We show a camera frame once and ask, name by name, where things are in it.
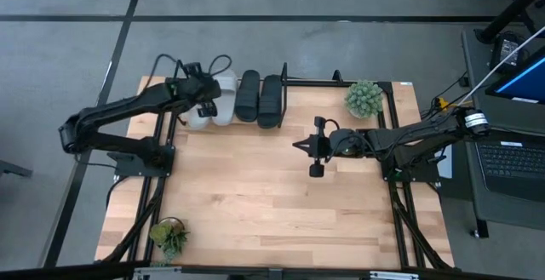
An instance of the black slipper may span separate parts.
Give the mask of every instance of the black slipper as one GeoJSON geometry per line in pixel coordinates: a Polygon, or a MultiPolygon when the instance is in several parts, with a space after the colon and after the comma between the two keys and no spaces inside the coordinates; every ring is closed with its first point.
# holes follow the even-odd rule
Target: black slipper
{"type": "Polygon", "coordinates": [[[242,81],[235,100],[235,114],[243,122],[253,122],[257,118],[259,100],[259,72],[249,70],[242,75],[242,81]]]}
{"type": "Polygon", "coordinates": [[[263,129],[278,126],[282,116],[282,82],[280,76],[266,76],[261,88],[257,124],[263,129]]]}

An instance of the desk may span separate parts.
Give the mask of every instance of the desk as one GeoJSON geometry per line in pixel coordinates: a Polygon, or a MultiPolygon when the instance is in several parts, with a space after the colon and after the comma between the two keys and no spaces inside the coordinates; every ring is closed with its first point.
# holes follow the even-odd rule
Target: desk
{"type": "MultiPolygon", "coordinates": [[[[398,270],[392,208],[380,164],[334,158],[325,166],[324,178],[311,178],[312,160],[291,146],[315,132],[317,115],[354,129],[377,128],[377,120],[352,117],[343,105],[343,88],[288,87],[288,92],[281,129],[259,129],[237,119],[226,127],[210,123],[200,131],[177,126],[175,165],[160,218],[182,219],[191,234],[173,264],[398,270]]],[[[393,92],[399,124],[417,122],[412,85],[393,83],[393,92]]],[[[152,134],[155,122],[152,114],[133,117],[128,136],[152,134]]],[[[133,225],[141,186],[142,178],[129,178],[113,191],[96,259],[110,254],[133,225]]],[[[452,265],[437,195],[425,184],[414,183],[412,190],[422,233],[452,265]]],[[[137,259],[142,258],[147,228],[142,232],[137,259]]],[[[406,230],[405,240],[414,265],[406,230]]],[[[160,251],[155,249],[152,259],[161,260],[160,251]]]]}
{"type": "MultiPolygon", "coordinates": [[[[462,44],[468,66],[469,83],[473,87],[490,71],[486,62],[490,60],[492,45],[476,41],[475,27],[464,27],[462,44]]],[[[486,95],[484,90],[473,96],[476,107],[489,119],[492,128],[517,129],[536,134],[544,132],[545,116],[536,115],[536,105],[486,95]]],[[[453,149],[454,175],[448,182],[456,192],[470,194],[478,220],[490,220],[514,226],[527,226],[545,230],[545,203],[537,203],[508,197],[488,191],[480,169],[477,149],[474,143],[458,143],[453,149]]]]}

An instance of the white cable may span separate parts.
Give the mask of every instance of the white cable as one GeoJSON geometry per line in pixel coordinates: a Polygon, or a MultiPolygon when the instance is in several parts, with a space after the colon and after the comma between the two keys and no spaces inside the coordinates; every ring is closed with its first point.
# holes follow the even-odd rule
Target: white cable
{"type": "Polygon", "coordinates": [[[481,80],[481,82],[479,82],[479,84],[477,84],[467,95],[466,97],[464,97],[462,99],[462,101],[460,101],[458,103],[458,105],[461,105],[462,103],[464,103],[464,101],[466,101],[467,99],[469,99],[469,97],[471,97],[471,95],[473,93],[475,93],[475,91],[477,89],[479,89],[479,87],[481,85],[483,85],[483,83],[486,81],[486,79],[488,79],[490,76],[492,76],[492,74],[494,73],[494,71],[496,71],[496,69],[498,69],[503,63],[505,63],[505,61],[507,61],[509,58],[511,58],[511,56],[513,56],[514,54],[516,54],[519,50],[521,50],[527,43],[529,43],[531,40],[533,40],[535,37],[537,37],[538,35],[540,35],[543,31],[545,31],[545,26],[543,28],[541,28],[538,32],[536,32],[536,34],[534,34],[533,36],[531,36],[530,38],[528,38],[524,43],[522,43],[520,46],[518,46],[511,54],[509,54],[508,56],[505,57],[505,59],[503,59],[498,65],[496,65],[496,67],[494,67],[489,73],[488,75],[486,75],[486,77],[481,80]]]}

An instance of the slipper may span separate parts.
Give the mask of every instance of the slipper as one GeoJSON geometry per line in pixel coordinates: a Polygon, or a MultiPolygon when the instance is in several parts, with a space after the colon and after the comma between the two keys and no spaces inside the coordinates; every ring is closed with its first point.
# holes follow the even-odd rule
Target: slipper
{"type": "Polygon", "coordinates": [[[200,117],[198,110],[202,108],[201,105],[196,105],[191,110],[182,113],[182,120],[187,122],[187,127],[191,130],[200,130],[206,128],[210,121],[210,117],[200,117]]]}
{"type": "Polygon", "coordinates": [[[282,82],[280,76],[266,76],[261,88],[257,124],[263,129],[278,126],[282,116],[282,82]]]}
{"type": "Polygon", "coordinates": [[[257,119],[260,76],[257,71],[245,71],[235,100],[235,114],[243,122],[251,123],[257,119]]]}
{"type": "Polygon", "coordinates": [[[218,126],[227,126],[234,117],[238,79],[234,71],[230,69],[215,75],[214,79],[220,84],[221,96],[214,98],[218,115],[212,117],[212,120],[218,126]]]}

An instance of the potted plant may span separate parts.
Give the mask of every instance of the potted plant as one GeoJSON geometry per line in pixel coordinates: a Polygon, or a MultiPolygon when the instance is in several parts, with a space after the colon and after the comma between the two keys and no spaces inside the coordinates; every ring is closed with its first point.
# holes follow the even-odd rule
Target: potted plant
{"type": "Polygon", "coordinates": [[[367,118],[382,111],[382,89],[368,80],[361,80],[348,88],[345,106],[357,118],[367,118]]]}
{"type": "Polygon", "coordinates": [[[150,238],[163,251],[164,262],[160,265],[168,265],[181,254],[187,234],[184,224],[175,217],[167,217],[153,225],[150,230],[150,238]]]}

